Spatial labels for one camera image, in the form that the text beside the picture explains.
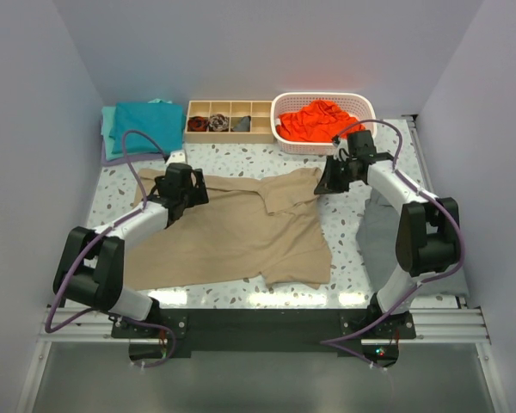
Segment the speckled white surface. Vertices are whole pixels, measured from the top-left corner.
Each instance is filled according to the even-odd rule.
[[[399,167],[417,182],[422,182],[419,161],[405,120],[391,120],[404,139]],[[375,138],[378,151],[396,150],[395,133],[384,126]],[[187,159],[205,175],[247,176],[261,179],[302,167],[323,168],[325,157],[288,155],[277,145],[258,144],[186,144]],[[162,169],[163,161],[138,162],[141,168]],[[106,223],[131,209],[136,182],[126,165],[103,168],[98,182],[88,226]],[[353,183],[350,192],[319,199],[321,225],[333,253],[331,282],[314,290],[302,284],[284,284],[267,289],[261,276],[253,279],[163,288],[148,293],[163,306],[191,308],[362,308],[372,295],[365,267],[355,241],[359,220],[371,188]],[[455,308],[452,296],[420,297],[415,308]]]

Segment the orange cloth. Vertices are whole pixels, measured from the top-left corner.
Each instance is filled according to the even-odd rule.
[[[352,125],[358,119],[344,112],[332,101],[316,100],[296,113],[282,114],[277,126],[281,138],[292,142],[332,142],[332,138]],[[363,125],[357,125],[348,133],[363,131]]]

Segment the gray cloth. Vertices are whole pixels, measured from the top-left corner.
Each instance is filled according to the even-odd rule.
[[[236,126],[231,128],[233,132],[250,132],[250,116],[243,116]]]
[[[384,287],[396,268],[395,246],[398,226],[399,215],[396,210],[373,189],[371,198],[365,201],[364,216],[356,235],[372,291],[376,292]],[[419,289],[419,295],[433,294],[468,296],[464,271],[460,269],[451,277],[425,284]]]

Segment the folded teal cloth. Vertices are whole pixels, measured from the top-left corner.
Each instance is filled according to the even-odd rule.
[[[179,105],[157,102],[119,102],[114,111],[114,123],[111,136],[114,137],[113,153],[122,153],[122,136],[130,129],[148,134],[163,149],[170,153],[181,149],[182,132],[185,125],[183,109]],[[147,151],[157,148],[143,136],[133,134],[126,139],[129,153]]]
[[[159,102],[172,103],[172,101],[164,101],[163,99],[153,99],[152,101],[149,101],[149,103]],[[124,157],[122,151],[120,153],[113,153],[114,138],[111,136],[111,131],[113,130],[115,110],[115,106],[104,106],[101,109],[101,135],[103,137],[103,144],[105,147],[105,159],[108,161],[114,161],[115,159]],[[134,155],[138,153],[149,153],[149,151],[129,151],[128,153]]]

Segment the white laundry basket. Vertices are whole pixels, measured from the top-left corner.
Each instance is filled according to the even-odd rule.
[[[304,143],[291,142],[279,136],[275,123],[281,114],[287,112],[297,112],[301,108],[308,106],[316,99],[324,99],[336,103],[342,110],[348,112],[358,120],[375,119],[375,111],[371,103],[361,95],[354,93],[329,93],[329,92],[298,92],[284,93],[277,96],[272,103],[271,123],[273,135],[279,142],[281,150],[287,153],[313,154],[313,155],[332,155],[335,147],[332,144],[324,143]],[[371,131],[373,138],[377,134],[376,123],[365,123],[365,128]]]

